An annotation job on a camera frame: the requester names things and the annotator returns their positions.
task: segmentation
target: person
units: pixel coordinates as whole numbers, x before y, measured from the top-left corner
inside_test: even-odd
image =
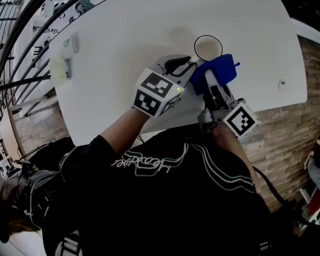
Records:
[[[9,237],[20,232],[36,232],[39,229],[32,227],[25,218],[23,211],[18,209],[19,197],[25,185],[18,178],[7,179],[1,186],[0,191],[0,241],[7,243]]]
[[[131,108],[88,145],[44,219],[46,254],[64,255],[75,231],[83,255],[270,248],[270,212],[232,131],[187,125],[131,148],[148,119]]]

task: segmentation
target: black sleeve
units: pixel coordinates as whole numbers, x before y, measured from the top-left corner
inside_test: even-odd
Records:
[[[52,201],[42,226],[43,244],[48,256],[54,256],[58,244],[79,228],[81,212],[88,207],[94,197],[99,172],[105,172],[117,159],[109,143],[98,135],[80,156],[79,164],[64,187],[59,189]]]
[[[95,137],[83,152],[77,168],[109,166],[117,160],[110,144],[100,135]]]

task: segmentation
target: metal railing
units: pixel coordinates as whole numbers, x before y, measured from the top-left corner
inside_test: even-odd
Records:
[[[44,25],[36,32],[36,34],[33,36],[31,41],[28,43],[28,45],[25,47],[23,53],[19,56],[19,59],[17,60],[15,66],[13,67],[13,70],[11,71],[11,60],[13,57],[11,56],[11,53],[13,51],[14,45],[17,42],[20,34],[22,33],[23,29],[26,27],[30,19],[33,17],[33,15],[39,10],[39,8],[43,7],[43,4],[45,0],[30,0],[29,3],[24,7],[24,9],[21,11],[21,13],[14,18],[9,18],[6,20],[0,19],[1,24],[3,22],[5,23],[5,26],[9,22],[9,34],[5,40],[5,43],[2,43],[1,40],[1,50],[0,50],[0,74],[1,78],[3,79],[4,83],[3,85],[0,85],[0,92],[1,92],[1,100],[0,100],[0,112],[2,115],[2,109],[7,108],[12,105],[21,104],[23,103],[28,96],[34,91],[34,89],[44,80],[48,80],[51,78],[50,71],[48,70],[45,72],[45,74],[40,75],[40,73],[48,66],[50,59],[47,59],[34,73],[34,75],[31,78],[26,78],[27,75],[30,73],[32,68],[35,67],[36,63],[40,60],[40,58],[45,54],[45,52],[50,47],[50,41],[47,42],[47,44],[39,51],[37,56],[31,61],[30,65],[27,67],[27,69],[24,71],[21,78],[17,81],[14,81],[14,77],[23,63],[24,59],[26,58],[29,51],[32,49],[32,47],[35,45],[37,40],[41,37],[43,33],[46,32],[46,30],[49,28],[49,26],[57,20],[67,9],[72,7],[74,4],[76,4],[79,0],[69,0],[67,2],[64,2],[60,5],[58,9],[56,9],[53,12],[53,15],[49,17],[49,19],[44,23]],[[2,5],[6,5],[6,3],[0,2],[0,8]],[[9,61],[9,78],[6,82],[5,78],[5,71],[6,71],[6,63]],[[25,85],[22,91],[20,92],[20,95],[16,98],[15,102],[14,99],[16,97],[16,93],[18,91],[18,88],[22,85]]]
[[[8,38],[9,33],[11,31],[11,27],[14,21],[17,20],[17,16],[19,13],[19,7],[20,7],[21,0],[13,0],[13,1],[6,1],[6,2],[0,2],[0,30],[3,30],[0,41],[0,49],[2,51],[4,47],[4,42],[6,38]],[[11,54],[7,57],[7,61],[9,64],[9,76],[11,75],[11,61],[14,59]],[[1,76],[3,79],[3,82],[6,81],[6,70],[4,68],[3,75]]]

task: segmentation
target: cable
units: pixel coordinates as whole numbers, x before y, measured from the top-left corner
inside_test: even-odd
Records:
[[[26,153],[25,155],[23,155],[19,160],[17,160],[17,162],[19,162],[20,160],[26,158],[27,156],[31,155],[32,153],[44,148],[45,146],[49,145],[50,143],[47,144],[43,144],[41,146],[36,147],[34,150],[30,151],[29,153]]]
[[[282,204],[282,206],[288,211],[288,213],[292,214],[292,216],[295,218],[296,221],[298,221],[301,224],[307,225],[307,226],[312,226],[312,227],[317,227],[320,228],[320,225],[312,223],[307,221],[301,216],[301,213],[297,212],[295,209],[293,209],[288,201],[284,200],[284,198],[278,193],[276,188],[272,185],[271,181],[267,178],[266,175],[264,175],[259,169],[253,166],[253,169],[261,175],[261,177],[264,179],[266,184],[268,185],[270,191],[274,195],[274,197]]]
[[[140,134],[139,134],[136,138],[137,138],[139,141],[141,141],[143,144],[145,143]]]
[[[309,62],[309,61],[311,61],[312,59],[315,59],[316,61],[320,62],[320,59],[317,59],[317,58],[315,58],[315,57],[311,57],[311,58],[308,59],[308,60],[304,59],[303,61],[304,61],[304,62]]]

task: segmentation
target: white cup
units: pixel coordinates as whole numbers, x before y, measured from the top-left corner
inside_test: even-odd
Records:
[[[202,35],[194,42],[194,52],[203,61],[209,62],[222,55],[221,42],[212,35]]]

